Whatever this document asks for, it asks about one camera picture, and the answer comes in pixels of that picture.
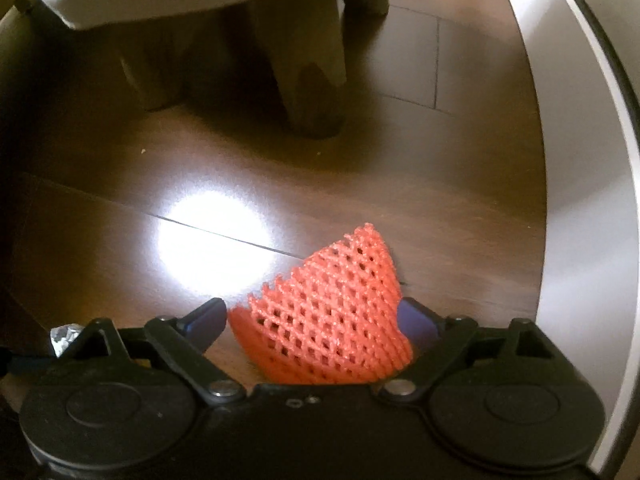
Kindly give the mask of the orange foam fruit net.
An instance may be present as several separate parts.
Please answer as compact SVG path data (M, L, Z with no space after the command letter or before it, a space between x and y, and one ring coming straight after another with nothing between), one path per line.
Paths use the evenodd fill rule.
M413 359L393 258L371 223L314 252L228 314L235 339L276 384L372 384Z

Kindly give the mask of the crumpled silver foil wrapper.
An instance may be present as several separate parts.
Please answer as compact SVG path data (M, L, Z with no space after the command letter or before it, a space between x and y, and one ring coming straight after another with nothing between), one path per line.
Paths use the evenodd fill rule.
M70 323L50 329L49 339L54 355L59 358L84 330L84 326Z

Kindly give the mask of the white wardrobe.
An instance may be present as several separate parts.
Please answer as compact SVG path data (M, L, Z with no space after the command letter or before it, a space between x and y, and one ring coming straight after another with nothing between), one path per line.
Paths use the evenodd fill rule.
M591 468L639 474L639 0L509 0L547 179L536 320L597 390Z

